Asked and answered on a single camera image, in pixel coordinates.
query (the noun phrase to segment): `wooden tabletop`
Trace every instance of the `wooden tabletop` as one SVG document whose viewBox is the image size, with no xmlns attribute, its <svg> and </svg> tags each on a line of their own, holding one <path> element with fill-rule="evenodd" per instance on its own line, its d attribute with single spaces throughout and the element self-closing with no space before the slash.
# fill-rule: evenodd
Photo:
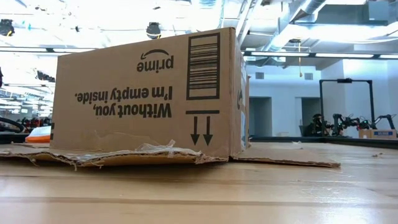
<svg viewBox="0 0 398 224">
<path fill-rule="evenodd" d="M 303 146 L 341 169 L 239 162 L 75 171 L 0 159 L 0 223 L 398 222 L 398 151 Z"/>
</svg>

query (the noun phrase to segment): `ceiling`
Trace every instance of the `ceiling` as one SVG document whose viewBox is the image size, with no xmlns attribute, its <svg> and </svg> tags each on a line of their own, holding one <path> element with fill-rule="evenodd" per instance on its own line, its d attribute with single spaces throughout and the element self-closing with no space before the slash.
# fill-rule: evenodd
<svg viewBox="0 0 398 224">
<path fill-rule="evenodd" d="M 261 49 L 273 38 L 278 18 L 292 0 L 2 0 L 0 19 L 12 19 L 15 34 L 0 35 L 1 47 L 103 48 L 149 40 L 146 29 L 158 22 L 162 38 L 217 27 L 240 30 L 241 48 Z M 364 4 L 365 0 L 327 0 L 327 4 Z M 334 33 L 347 36 L 344 30 Z M 397 33 L 389 38 L 395 39 Z M 307 36 L 300 51 L 312 52 L 398 52 L 398 42 L 379 44 L 336 42 Z M 297 44 L 286 44 L 286 51 L 298 51 Z M 43 83 L 37 70 L 56 76 L 57 56 L 0 52 L 5 83 Z M 327 64 L 306 59 L 301 65 Z M 281 66 L 298 65 L 287 58 Z M 45 90 L 44 95 L 52 90 Z"/>
</svg>

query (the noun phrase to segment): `downward arrow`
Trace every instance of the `downward arrow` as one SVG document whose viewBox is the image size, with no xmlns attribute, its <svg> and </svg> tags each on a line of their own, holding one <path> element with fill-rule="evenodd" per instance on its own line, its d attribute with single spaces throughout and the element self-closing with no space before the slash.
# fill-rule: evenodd
<svg viewBox="0 0 398 224">
<path fill-rule="evenodd" d="M 210 134 L 210 116 L 207 116 L 207 122 L 206 122 L 206 134 L 203 135 L 205 138 L 206 144 L 209 145 L 210 141 L 213 137 L 212 134 Z"/>
<path fill-rule="evenodd" d="M 193 134 L 191 134 L 191 138 L 193 141 L 194 145 L 197 145 L 198 139 L 199 139 L 199 134 L 197 134 L 198 132 L 198 117 L 193 117 Z"/>
</svg>

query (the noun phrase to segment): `barcode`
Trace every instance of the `barcode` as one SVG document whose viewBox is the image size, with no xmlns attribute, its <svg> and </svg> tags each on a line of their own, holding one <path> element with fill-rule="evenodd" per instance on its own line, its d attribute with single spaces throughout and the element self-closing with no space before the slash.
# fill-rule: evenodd
<svg viewBox="0 0 398 224">
<path fill-rule="evenodd" d="M 220 98 L 220 33 L 188 40 L 187 100 Z"/>
</svg>

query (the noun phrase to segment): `cardboard box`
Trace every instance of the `cardboard box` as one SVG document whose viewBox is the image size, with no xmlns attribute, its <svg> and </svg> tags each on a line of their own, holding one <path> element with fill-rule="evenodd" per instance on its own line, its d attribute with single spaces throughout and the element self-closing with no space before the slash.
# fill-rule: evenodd
<svg viewBox="0 0 398 224">
<path fill-rule="evenodd" d="M 248 109 L 248 76 L 232 28 L 70 54 L 58 58 L 50 147 L 0 147 L 0 156 L 75 167 L 230 157 L 340 165 L 303 150 L 247 149 Z"/>
<path fill-rule="evenodd" d="M 396 139 L 397 130 L 378 130 L 378 129 L 362 129 L 359 130 L 359 138 L 362 139 Z"/>
</svg>

